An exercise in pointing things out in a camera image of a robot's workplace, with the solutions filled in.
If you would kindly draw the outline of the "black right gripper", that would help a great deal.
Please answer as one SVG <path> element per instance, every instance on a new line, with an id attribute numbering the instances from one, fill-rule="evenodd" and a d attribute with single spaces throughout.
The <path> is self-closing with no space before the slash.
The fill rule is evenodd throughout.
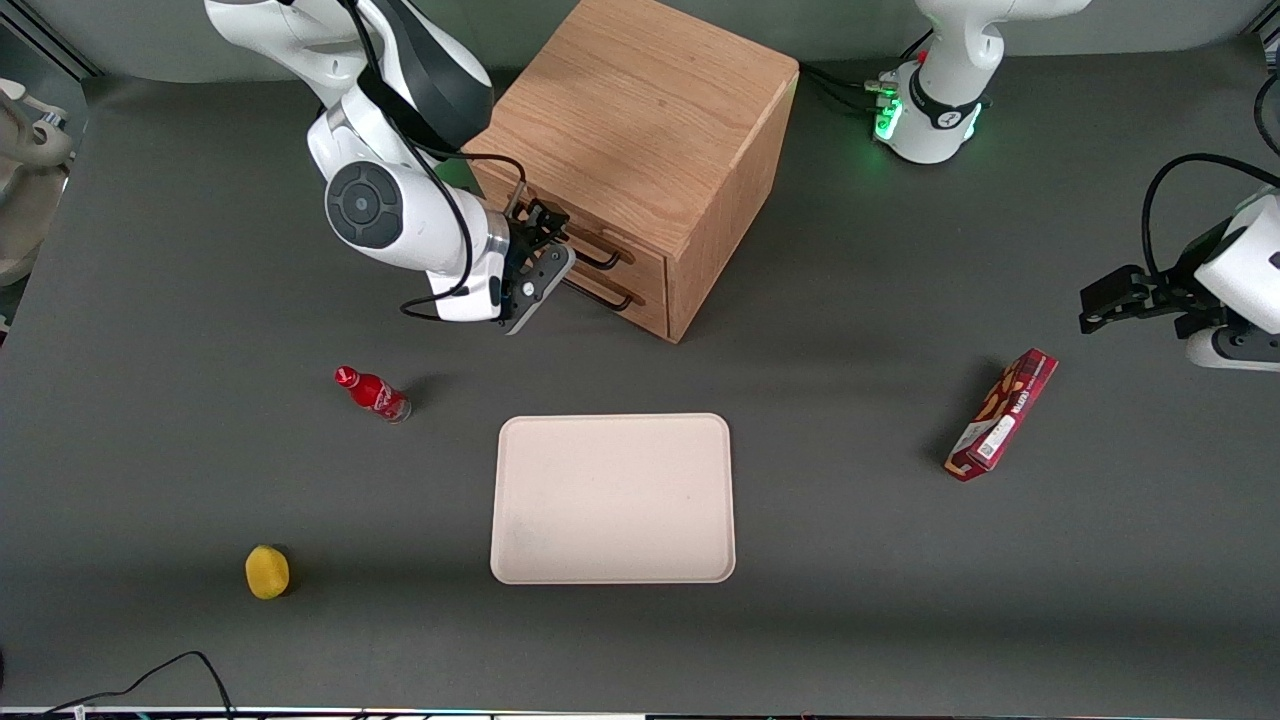
<path id="1" fill-rule="evenodd" d="M 500 281 L 499 322 L 525 322 L 541 300 L 535 256 L 547 246 L 561 243 L 570 217 L 553 202 L 534 199 L 524 219 L 508 219 L 509 245 Z"/>

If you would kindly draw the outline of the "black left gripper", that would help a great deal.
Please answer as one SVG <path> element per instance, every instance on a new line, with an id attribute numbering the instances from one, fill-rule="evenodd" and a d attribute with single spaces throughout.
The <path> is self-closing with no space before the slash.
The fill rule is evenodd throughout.
<path id="1" fill-rule="evenodd" d="M 1164 270 L 1157 268 L 1149 225 L 1140 231 L 1140 246 L 1148 277 L 1155 282 L 1155 309 L 1174 313 L 1178 338 L 1226 325 L 1226 309 L 1197 278 L 1199 269 L 1222 243 L 1225 225 L 1213 225 L 1192 240 L 1179 259 Z M 1080 291 L 1080 333 L 1092 334 L 1108 324 L 1149 315 L 1148 277 L 1140 266 L 1120 266 Z"/>

